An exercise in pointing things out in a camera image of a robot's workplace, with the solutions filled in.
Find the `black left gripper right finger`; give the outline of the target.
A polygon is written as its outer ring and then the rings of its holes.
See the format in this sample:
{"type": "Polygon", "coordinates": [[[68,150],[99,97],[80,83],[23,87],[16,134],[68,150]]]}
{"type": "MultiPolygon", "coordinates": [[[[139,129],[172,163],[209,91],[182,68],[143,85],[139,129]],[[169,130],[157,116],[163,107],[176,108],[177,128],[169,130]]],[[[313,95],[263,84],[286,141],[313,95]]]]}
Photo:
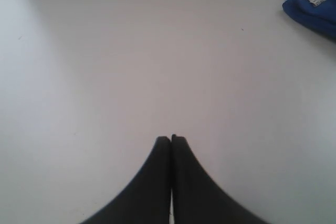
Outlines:
{"type": "Polygon", "coordinates": [[[212,180],[186,138],[172,135],[171,149],[175,223],[266,223],[212,180]]]}

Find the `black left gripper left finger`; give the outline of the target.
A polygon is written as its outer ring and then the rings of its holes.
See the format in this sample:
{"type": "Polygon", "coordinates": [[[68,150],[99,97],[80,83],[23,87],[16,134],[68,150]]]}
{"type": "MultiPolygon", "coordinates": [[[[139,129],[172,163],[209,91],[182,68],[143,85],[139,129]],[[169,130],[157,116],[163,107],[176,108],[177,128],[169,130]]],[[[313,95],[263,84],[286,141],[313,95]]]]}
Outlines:
{"type": "Polygon", "coordinates": [[[154,146],[129,184],[83,223],[169,223],[171,206],[171,141],[154,146]]]}

